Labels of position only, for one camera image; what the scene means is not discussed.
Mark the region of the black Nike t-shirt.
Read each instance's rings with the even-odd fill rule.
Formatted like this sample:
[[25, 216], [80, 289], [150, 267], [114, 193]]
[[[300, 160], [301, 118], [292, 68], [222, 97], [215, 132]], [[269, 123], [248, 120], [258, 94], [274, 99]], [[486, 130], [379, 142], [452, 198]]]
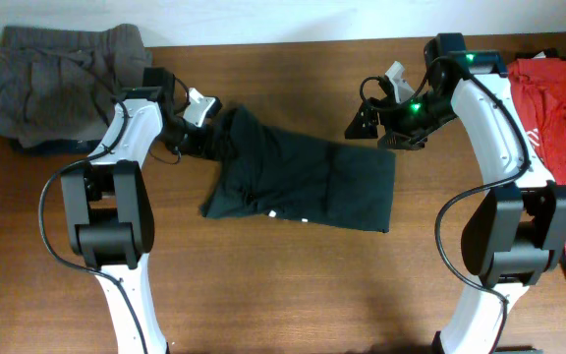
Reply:
[[219, 178], [200, 213], [210, 219], [270, 217], [386, 233], [396, 156], [260, 123], [246, 107], [213, 128], [209, 158]]

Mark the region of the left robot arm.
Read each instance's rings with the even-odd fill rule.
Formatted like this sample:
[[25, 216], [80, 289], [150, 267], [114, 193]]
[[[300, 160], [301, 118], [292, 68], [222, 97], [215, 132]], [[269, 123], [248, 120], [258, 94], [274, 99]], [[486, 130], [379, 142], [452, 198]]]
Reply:
[[169, 344], [155, 314], [148, 263], [154, 216], [142, 177], [149, 150], [174, 156], [205, 134], [222, 107], [163, 68], [147, 68], [137, 88], [115, 99], [114, 117], [95, 150], [59, 172], [67, 232], [78, 268], [105, 297], [121, 353], [165, 354]]

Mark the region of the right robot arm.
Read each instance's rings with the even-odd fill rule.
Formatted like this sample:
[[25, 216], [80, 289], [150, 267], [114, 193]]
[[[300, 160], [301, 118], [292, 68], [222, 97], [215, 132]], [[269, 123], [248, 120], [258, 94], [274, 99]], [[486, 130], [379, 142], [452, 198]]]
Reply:
[[496, 353], [513, 306], [563, 255], [566, 185], [533, 149], [499, 52], [471, 51], [460, 33], [446, 32], [425, 45], [424, 60], [417, 88], [399, 63], [378, 76], [383, 98], [364, 98], [345, 135], [416, 150], [447, 123], [462, 123], [480, 167], [482, 201], [461, 236], [463, 292], [430, 349]]

